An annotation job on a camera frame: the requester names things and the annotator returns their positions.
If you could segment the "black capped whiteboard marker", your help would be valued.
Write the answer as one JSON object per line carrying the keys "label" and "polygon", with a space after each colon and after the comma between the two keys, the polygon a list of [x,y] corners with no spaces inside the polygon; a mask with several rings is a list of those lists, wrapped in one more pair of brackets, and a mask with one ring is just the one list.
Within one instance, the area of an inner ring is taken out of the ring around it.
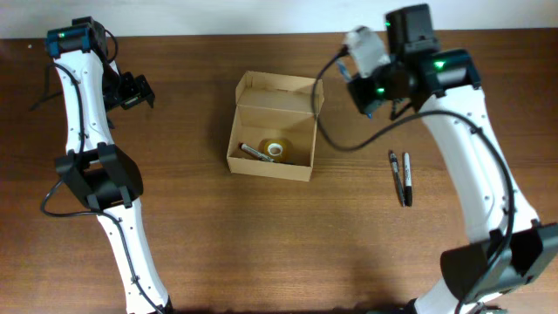
{"label": "black capped whiteboard marker", "polygon": [[265,161],[265,162],[274,162],[275,161],[272,157],[257,151],[256,149],[254,149],[253,147],[249,146],[246,143],[240,143],[239,148],[244,153],[249,154],[250,156],[252,156],[252,157],[254,157],[258,160]]}

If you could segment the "brown cardboard box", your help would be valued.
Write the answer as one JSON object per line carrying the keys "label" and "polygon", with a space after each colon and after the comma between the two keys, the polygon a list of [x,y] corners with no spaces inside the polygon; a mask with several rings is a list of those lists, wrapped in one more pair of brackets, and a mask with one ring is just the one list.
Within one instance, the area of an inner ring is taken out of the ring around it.
{"label": "brown cardboard box", "polygon": [[[235,116],[227,151],[229,170],[292,181],[309,181],[316,149],[316,117],[324,102],[323,81],[247,71],[235,88]],[[261,152],[261,140],[286,138],[290,161],[265,162],[244,153],[240,143]]]}

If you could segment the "yellow adhesive tape roll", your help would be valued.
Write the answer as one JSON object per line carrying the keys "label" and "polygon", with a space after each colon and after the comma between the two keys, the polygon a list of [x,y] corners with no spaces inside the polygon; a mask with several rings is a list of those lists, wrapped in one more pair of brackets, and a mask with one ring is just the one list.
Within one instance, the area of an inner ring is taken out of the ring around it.
{"label": "yellow adhesive tape roll", "polygon": [[292,143],[286,138],[269,138],[261,140],[258,148],[262,153],[272,158],[275,162],[290,162],[293,152]]}

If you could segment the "blue ballpoint pen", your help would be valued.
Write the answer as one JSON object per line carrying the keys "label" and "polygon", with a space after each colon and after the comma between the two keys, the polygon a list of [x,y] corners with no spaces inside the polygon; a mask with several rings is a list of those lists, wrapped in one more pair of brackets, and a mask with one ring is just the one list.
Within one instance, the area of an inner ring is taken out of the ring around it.
{"label": "blue ballpoint pen", "polygon": [[351,75],[344,61],[341,59],[336,61],[336,65],[358,111],[369,119],[372,119],[371,96],[366,81],[362,79],[358,73],[356,75]]}

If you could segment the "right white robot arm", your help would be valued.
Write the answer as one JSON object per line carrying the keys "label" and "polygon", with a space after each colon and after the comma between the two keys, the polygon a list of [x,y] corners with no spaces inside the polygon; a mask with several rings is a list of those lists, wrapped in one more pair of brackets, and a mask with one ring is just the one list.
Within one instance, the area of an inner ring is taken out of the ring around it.
{"label": "right white robot arm", "polygon": [[427,4],[385,17],[386,39],[360,26],[344,46],[357,73],[359,112],[405,100],[436,141],[459,196],[466,246],[445,251],[441,279],[408,313],[489,313],[491,301],[536,280],[557,254],[557,227],[543,224],[507,165],[488,118],[480,75],[463,49],[444,51]]}

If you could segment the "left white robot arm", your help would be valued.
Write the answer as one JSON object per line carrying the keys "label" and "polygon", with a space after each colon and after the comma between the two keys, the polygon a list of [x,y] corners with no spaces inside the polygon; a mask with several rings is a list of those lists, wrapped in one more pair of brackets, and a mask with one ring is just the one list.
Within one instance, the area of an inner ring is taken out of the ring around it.
{"label": "left white robot arm", "polygon": [[66,185],[105,231],[124,286],[129,313],[171,313],[171,297],[155,268],[142,222],[144,186],[139,167],[112,138],[109,111],[155,94],[143,75],[122,72],[113,34],[92,17],[48,31],[45,48],[58,73],[65,101],[65,153],[55,160],[59,185]]}

